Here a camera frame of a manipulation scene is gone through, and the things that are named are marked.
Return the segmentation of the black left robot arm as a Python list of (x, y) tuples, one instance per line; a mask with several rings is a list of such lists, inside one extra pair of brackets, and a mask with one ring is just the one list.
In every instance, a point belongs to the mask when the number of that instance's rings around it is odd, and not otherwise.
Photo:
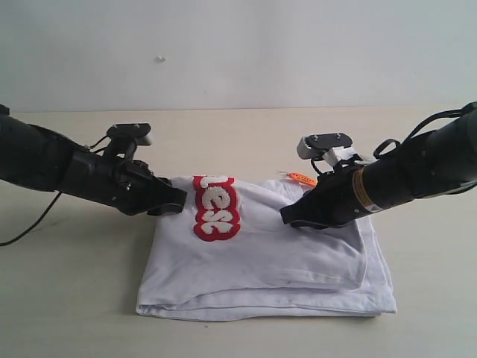
[(97, 154), (55, 131), (21, 122), (1, 107), (1, 179), (114, 207), (128, 216), (180, 213), (186, 192), (133, 157), (139, 146), (150, 145), (150, 132), (148, 123), (113, 125), (105, 135), (109, 144)]

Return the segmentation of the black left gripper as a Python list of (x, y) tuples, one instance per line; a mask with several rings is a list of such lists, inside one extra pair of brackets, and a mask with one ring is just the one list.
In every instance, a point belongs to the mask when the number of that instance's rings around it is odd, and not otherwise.
[(133, 216), (178, 214), (186, 204), (186, 191), (168, 178), (157, 178), (141, 160), (102, 157), (74, 151), (70, 162), (70, 195), (114, 207)]

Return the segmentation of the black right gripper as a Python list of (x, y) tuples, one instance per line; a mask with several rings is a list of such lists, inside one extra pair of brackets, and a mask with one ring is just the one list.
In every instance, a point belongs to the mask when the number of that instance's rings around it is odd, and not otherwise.
[(414, 200), (393, 166), (365, 166), (322, 183), (279, 210), (284, 224), (340, 227)]

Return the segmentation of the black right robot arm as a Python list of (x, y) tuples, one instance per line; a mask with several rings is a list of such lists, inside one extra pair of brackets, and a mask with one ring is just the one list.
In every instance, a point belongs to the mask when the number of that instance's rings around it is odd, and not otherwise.
[(476, 103), (428, 117), (402, 142), (385, 140), (371, 160), (344, 133), (304, 136), (297, 154), (331, 169), (280, 210), (292, 227), (343, 227), (417, 199), (461, 194), (476, 187)]

